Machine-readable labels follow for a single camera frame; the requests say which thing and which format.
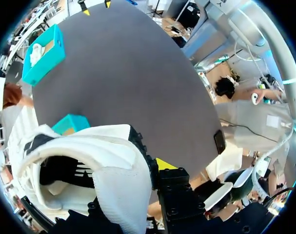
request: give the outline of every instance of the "table leg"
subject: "table leg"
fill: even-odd
[[[19,55],[16,55],[18,58],[20,58],[21,60],[23,60],[23,58],[21,58]]]
[[[45,30],[45,28],[42,26],[42,25],[40,25],[40,27],[41,27],[41,29],[45,32],[46,30]]]

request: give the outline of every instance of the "teal box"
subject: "teal box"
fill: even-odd
[[[50,50],[47,51],[33,67],[31,67],[30,54],[33,51],[33,45],[38,43],[41,46],[46,46],[52,40],[54,44]],[[49,71],[64,59],[65,49],[62,32],[59,27],[54,24],[43,32],[27,49],[23,65],[22,80],[35,86]]]
[[[52,130],[60,135],[68,135],[89,127],[90,125],[86,117],[67,114],[52,127]]]

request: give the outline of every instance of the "round table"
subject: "round table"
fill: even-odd
[[[52,127],[66,114],[91,126],[130,124],[152,157],[197,176],[218,155],[221,125],[190,61],[127,1],[89,12],[58,25],[66,58],[33,88],[39,124]]]

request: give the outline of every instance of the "white sneaker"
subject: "white sneaker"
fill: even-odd
[[[60,136],[42,125],[23,139],[14,176],[44,214],[60,217],[71,209],[87,215],[87,204],[97,197],[124,233],[145,233],[152,185],[142,153],[129,141],[132,130],[111,125]]]

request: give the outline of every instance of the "teal tray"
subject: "teal tray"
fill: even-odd
[[[31,67],[30,54],[33,51],[35,43],[46,46],[49,42],[54,41],[54,46],[46,52],[40,60]],[[43,32],[28,48],[23,65],[22,80],[32,86],[35,86],[40,80],[55,66],[65,59],[65,49],[62,32],[54,24]]]

